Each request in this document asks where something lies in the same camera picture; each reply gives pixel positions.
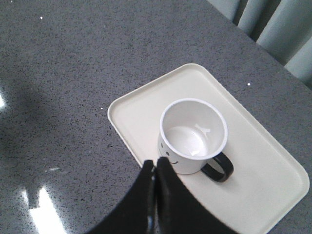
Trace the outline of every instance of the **light gray curtain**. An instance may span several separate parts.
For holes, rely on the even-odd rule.
[[[312,89],[312,0],[207,0]]]

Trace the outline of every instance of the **granite countertop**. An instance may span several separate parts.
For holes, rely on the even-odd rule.
[[[311,179],[311,90],[205,0],[1,1],[0,233],[40,234],[53,220],[53,233],[82,234],[100,222],[140,170],[110,103],[190,62]],[[312,233],[311,205],[310,189],[270,233]]]

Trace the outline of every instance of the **mug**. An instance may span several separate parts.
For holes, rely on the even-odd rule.
[[[222,114],[210,103],[183,98],[166,107],[160,118],[158,148],[178,174],[202,170],[211,179],[224,182],[233,173],[233,164],[221,152],[228,138]],[[222,169],[207,163],[212,158]]]

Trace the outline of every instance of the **plastic tray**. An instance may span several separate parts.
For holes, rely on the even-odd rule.
[[[173,70],[116,99],[108,117],[140,166],[147,159],[156,164],[161,113],[179,98],[205,100],[223,114],[229,127],[223,152],[234,165],[224,183],[202,172],[180,179],[207,210],[238,233],[267,233],[307,194],[309,177],[205,68],[185,64]]]

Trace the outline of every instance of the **mug handle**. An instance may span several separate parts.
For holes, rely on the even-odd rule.
[[[215,160],[216,163],[219,164],[219,166],[223,169],[224,173],[218,172],[208,163],[206,163],[206,165],[201,168],[201,171],[217,182],[224,182],[233,173],[233,164],[222,152],[219,153],[217,156],[214,156],[213,160]]]

